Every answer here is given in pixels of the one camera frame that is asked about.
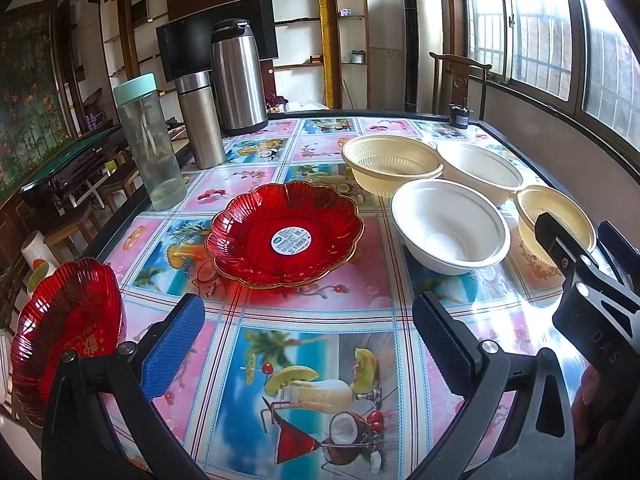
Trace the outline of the right hand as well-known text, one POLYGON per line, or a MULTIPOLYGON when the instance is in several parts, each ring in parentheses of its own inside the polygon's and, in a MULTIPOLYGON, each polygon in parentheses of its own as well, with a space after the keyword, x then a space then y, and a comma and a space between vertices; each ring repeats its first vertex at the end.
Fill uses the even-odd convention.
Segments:
POLYGON ((597 425, 597 404, 605 400, 608 387, 602 382, 599 372, 589 364, 582 373, 580 386, 572 403, 575 444, 580 448, 588 441, 596 440, 596 447, 603 448, 617 428, 617 420, 608 420, 597 425))

